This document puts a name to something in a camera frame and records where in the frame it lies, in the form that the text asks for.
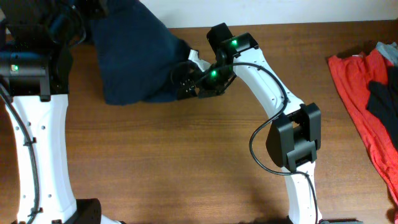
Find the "dark blue shirt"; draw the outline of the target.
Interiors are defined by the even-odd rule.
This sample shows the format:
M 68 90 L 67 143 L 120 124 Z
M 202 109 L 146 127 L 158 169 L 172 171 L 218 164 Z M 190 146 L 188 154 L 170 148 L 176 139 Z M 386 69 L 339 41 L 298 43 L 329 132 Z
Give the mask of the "dark blue shirt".
M 177 100 L 177 69 L 187 62 L 190 46 L 138 0 L 108 1 L 107 7 L 105 18 L 90 22 L 105 102 Z

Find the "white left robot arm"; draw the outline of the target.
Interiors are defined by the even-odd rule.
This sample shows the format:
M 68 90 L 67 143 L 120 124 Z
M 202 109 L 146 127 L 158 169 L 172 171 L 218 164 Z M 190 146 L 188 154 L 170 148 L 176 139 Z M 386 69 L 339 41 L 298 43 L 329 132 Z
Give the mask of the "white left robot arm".
M 1 99 L 16 143 L 17 223 L 111 224 L 96 198 L 75 198 L 65 140 L 72 47 L 106 1 L 2 1 Z

